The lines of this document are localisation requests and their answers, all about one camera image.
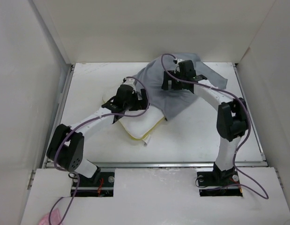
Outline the white pillow with yellow edge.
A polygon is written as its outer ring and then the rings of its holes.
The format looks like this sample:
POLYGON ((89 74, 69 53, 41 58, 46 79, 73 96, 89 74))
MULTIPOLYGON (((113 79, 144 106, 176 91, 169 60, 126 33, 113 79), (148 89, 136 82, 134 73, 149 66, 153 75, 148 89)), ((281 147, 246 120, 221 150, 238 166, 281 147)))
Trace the white pillow with yellow edge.
POLYGON ((133 139, 142 140, 147 144, 150 139, 150 132, 165 118, 164 114, 154 106, 147 106, 145 110, 138 111, 123 110, 115 105, 117 90, 118 88, 113 87, 103 94, 104 105, 111 109, 113 113, 125 114, 125 117, 115 116, 115 118, 120 119, 120 124, 133 139))

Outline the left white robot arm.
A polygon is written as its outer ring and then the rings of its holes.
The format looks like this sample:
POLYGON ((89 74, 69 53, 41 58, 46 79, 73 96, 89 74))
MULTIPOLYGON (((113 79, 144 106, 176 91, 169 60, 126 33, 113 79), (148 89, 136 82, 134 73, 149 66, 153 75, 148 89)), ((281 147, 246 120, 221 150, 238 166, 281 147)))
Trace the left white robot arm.
POLYGON ((122 84, 116 95, 104 103, 98 111, 75 125, 60 124, 55 128, 46 156, 58 170, 77 175, 90 186, 100 179, 100 168, 84 156, 84 143, 101 129, 129 117, 129 111, 143 115, 149 108, 147 90, 137 93, 134 84, 122 84))

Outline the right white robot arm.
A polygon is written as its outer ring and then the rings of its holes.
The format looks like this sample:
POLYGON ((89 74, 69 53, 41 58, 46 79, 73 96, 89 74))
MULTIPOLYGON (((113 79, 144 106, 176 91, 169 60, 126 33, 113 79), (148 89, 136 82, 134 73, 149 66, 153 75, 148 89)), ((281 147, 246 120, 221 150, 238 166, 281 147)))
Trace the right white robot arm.
POLYGON ((164 71, 163 90, 189 90, 209 103, 217 112, 216 129, 220 145, 212 171, 197 173, 201 188, 238 183, 235 158, 241 137, 248 129, 245 101, 211 84, 204 75, 196 74, 191 60, 174 60, 175 70, 164 71))

